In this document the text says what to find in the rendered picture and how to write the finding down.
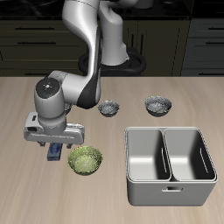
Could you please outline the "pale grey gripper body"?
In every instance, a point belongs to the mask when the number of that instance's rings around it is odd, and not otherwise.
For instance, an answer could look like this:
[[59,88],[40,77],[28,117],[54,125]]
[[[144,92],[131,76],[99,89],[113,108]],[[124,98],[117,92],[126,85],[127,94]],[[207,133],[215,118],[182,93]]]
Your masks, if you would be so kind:
[[24,139],[38,143],[78,144],[84,143],[85,127],[80,124],[68,123],[61,134],[48,135],[39,125],[37,127],[25,127]]

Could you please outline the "blue cream cheese box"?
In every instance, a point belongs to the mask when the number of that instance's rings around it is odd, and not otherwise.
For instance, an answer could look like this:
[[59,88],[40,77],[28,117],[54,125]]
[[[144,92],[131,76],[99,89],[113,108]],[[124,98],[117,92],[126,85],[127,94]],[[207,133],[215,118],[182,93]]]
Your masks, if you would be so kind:
[[61,150],[62,150],[61,143],[50,143],[48,153],[47,153],[47,160],[48,161],[60,160]]

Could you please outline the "green bowl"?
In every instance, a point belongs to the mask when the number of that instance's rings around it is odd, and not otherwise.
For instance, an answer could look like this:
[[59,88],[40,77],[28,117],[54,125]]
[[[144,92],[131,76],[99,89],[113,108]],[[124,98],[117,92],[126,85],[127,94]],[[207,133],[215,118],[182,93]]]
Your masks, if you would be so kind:
[[101,166],[102,154],[92,146],[81,146],[69,154],[67,163],[75,173],[88,176],[96,172]]

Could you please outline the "small grey fluted dish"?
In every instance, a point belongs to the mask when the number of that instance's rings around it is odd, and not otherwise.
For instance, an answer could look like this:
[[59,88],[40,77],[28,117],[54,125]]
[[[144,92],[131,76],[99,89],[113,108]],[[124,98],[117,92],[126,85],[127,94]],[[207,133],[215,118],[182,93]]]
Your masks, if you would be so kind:
[[71,109],[72,109],[72,106],[73,106],[73,104],[71,104],[71,103],[65,103],[65,112],[66,112],[66,115],[71,111]]
[[103,116],[115,116],[120,108],[120,105],[115,101],[103,101],[99,104],[98,110]]
[[144,106],[149,114],[155,117],[165,116],[172,108],[172,102],[163,96],[150,96]]

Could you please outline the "dark brown kitchen cupboard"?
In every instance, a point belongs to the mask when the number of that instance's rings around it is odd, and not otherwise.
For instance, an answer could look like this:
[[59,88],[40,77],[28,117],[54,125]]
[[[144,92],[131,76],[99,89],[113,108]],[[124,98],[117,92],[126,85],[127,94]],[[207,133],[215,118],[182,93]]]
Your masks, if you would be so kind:
[[[143,76],[179,76],[188,20],[125,20],[123,42],[146,59]],[[0,21],[0,76],[44,76],[53,70],[79,74],[87,45],[60,20]]]

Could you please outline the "white two-bin basket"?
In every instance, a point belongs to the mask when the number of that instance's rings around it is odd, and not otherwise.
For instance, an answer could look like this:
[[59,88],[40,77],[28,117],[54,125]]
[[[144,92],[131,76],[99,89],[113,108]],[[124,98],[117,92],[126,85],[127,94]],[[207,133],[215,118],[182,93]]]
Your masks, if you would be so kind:
[[125,152],[132,206],[201,206],[218,181],[195,127],[128,127]]

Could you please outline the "black kitchen countertop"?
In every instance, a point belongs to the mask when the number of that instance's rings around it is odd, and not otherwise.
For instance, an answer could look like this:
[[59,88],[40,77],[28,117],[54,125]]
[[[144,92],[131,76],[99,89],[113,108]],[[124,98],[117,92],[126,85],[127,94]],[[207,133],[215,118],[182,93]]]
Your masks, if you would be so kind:
[[[65,0],[0,0],[0,20],[61,20]],[[154,0],[150,9],[114,8],[123,20],[224,18],[224,0]]]

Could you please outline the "dark grey kitchen cupboard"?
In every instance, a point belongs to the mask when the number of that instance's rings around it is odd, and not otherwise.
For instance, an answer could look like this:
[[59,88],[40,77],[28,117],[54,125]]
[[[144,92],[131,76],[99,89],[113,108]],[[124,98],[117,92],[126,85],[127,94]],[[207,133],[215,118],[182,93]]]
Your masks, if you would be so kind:
[[224,76],[224,18],[191,20],[181,76]]

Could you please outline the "flat black base plate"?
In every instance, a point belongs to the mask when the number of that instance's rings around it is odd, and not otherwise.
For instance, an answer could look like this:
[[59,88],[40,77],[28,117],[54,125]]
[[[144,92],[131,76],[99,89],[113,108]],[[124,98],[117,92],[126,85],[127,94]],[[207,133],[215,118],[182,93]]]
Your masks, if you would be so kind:
[[146,68],[145,58],[134,47],[122,50],[122,55],[103,51],[98,71],[101,77],[137,77]]

